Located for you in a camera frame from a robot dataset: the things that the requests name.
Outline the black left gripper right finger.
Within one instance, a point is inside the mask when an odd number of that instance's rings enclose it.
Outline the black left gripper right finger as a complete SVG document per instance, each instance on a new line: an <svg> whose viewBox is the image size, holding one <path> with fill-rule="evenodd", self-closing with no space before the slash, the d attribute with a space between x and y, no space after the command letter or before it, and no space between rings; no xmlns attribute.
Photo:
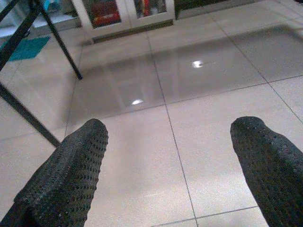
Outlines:
<svg viewBox="0 0 303 227"><path fill-rule="evenodd" d="M230 128L246 183L270 227L303 225L303 153L255 116Z"/></svg>

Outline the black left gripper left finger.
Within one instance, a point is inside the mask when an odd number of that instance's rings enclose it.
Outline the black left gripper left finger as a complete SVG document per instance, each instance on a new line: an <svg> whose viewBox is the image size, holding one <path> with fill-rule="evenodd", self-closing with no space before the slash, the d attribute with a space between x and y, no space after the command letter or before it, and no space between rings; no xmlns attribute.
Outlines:
<svg viewBox="0 0 303 227"><path fill-rule="evenodd" d="M108 131L90 119L68 135L15 196L2 227L82 227L97 189Z"/></svg>

